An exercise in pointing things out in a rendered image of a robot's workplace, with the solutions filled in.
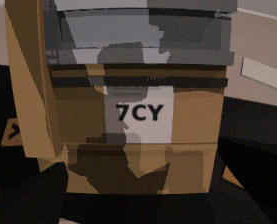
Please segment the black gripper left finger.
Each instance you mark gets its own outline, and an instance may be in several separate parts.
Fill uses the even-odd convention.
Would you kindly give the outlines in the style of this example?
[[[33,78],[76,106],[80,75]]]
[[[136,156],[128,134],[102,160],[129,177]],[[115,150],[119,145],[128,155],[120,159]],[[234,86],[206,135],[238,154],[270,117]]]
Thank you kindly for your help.
[[[0,197],[0,224],[58,224],[66,198],[63,161],[45,168]]]

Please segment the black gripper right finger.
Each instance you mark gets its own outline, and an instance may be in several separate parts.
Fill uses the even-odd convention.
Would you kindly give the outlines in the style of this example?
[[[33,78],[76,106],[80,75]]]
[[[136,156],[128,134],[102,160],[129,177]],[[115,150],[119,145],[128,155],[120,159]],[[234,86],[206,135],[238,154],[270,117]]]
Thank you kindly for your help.
[[[272,224],[277,224],[277,145],[219,136],[218,155]]]

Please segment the white paper ticket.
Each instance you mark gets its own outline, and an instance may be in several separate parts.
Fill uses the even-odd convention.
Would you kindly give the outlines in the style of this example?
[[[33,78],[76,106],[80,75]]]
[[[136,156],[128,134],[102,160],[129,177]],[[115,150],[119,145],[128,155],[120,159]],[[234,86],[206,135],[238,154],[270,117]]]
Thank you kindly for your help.
[[[171,144],[175,85],[103,85],[106,144]]]

